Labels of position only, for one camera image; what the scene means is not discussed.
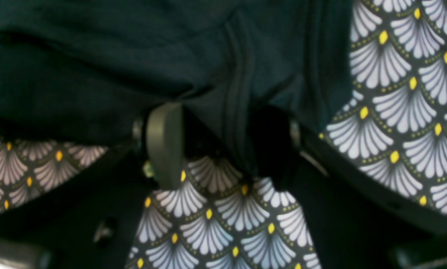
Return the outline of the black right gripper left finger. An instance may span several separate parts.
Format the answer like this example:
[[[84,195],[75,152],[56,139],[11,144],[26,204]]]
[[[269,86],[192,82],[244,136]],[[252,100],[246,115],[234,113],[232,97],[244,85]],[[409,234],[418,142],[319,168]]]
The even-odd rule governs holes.
[[[121,269],[143,199],[180,185],[180,103],[154,108],[133,141],[111,148],[73,179],[0,215],[0,269]]]

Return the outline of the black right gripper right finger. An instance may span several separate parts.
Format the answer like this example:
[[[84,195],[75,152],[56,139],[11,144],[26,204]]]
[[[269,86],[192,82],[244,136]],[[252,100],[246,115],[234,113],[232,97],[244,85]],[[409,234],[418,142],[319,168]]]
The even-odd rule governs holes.
[[[324,269],[447,269],[447,216],[401,197],[276,108],[253,114],[261,176],[302,206]]]

